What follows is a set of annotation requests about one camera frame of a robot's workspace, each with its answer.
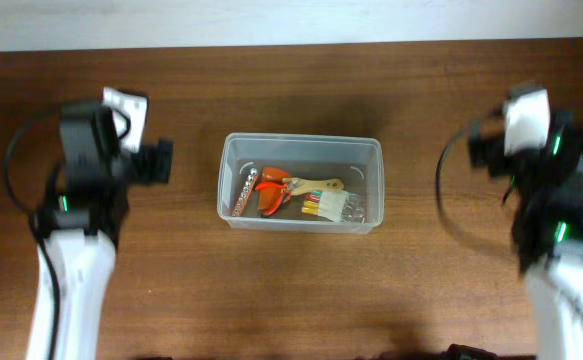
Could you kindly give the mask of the pack of coloured bits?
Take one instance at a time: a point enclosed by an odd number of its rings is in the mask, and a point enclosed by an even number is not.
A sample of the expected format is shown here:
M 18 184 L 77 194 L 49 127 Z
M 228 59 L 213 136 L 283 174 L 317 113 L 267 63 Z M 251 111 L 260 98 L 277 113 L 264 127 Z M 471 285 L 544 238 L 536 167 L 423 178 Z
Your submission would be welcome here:
M 338 223 L 362 223 L 366 215 L 361 197 L 347 191 L 313 191 L 306 196 L 301 211 Z

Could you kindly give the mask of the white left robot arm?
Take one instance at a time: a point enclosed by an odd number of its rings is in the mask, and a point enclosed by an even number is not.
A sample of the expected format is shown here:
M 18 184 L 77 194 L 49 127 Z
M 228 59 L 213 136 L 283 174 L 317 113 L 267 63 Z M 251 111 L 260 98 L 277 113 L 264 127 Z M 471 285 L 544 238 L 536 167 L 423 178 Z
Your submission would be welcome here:
M 166 184 L 173 144 L 142 144 L 148 107 L 81 101 L 60 109 L 62 159 L 29 219 L 39 261 L 26 356 L 92 359 L 132 185 Z

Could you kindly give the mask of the clear plastic container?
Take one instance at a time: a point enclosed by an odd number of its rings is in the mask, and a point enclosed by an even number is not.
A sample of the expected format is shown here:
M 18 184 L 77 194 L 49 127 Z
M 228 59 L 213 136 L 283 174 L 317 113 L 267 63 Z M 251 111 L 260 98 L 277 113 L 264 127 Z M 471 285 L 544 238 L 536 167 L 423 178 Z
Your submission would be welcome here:
M 264 167 L 282 169 L 307 180 L 340 179 L 342 191 L 361 197 L 366 211 L 362 223 L 332 222 L 304 214 L 306 196 L 291 196 L 273 216 L 258 210 L 255 187 Z M 231 215 L 251 168 L 259 179 L 240 217 Z M 233 133 L 226 138 L 220 162 L 217 212 L 233 228 L 312 233 L 367 234 L 384 220 L 384 163 L 380 142 L 372 138 Z

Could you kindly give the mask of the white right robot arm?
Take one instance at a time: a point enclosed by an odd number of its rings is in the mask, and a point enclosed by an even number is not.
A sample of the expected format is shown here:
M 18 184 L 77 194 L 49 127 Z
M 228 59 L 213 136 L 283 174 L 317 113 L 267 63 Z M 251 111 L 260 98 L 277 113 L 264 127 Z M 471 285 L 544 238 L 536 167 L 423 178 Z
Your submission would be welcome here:
M 583 359 L 583 126 L 551 117 L 544 146 L 507 155 L 502 133 L 468 140 L 470 161 L 520 196 L 512 238 L 534 307 L 540 359 Z

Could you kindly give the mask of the orange scraper wooden handle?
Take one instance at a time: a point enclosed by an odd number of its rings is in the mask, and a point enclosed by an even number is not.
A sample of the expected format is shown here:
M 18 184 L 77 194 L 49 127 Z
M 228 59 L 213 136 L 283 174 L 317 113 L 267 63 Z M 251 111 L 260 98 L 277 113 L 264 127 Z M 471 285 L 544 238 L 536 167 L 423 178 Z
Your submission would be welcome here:
M 345 189 L 344 183 L 340 179 L 307 180 L 292 176 L 290 173 L 275 167 L 263 168 L 261 182 L 289 183 L 291 196 L 308 194 L 313 191 L 342 191 Z

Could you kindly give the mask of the red handled cutting pliers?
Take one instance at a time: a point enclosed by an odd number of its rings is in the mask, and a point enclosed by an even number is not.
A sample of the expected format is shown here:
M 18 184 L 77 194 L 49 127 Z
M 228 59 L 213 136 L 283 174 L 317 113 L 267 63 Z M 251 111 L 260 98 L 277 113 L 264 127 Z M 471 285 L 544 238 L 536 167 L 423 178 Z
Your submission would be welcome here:
M 273 216 L 291 199 L 289 183 L 261 182 L 255 190 L 258 193 L 258 210 L 263 218 Z

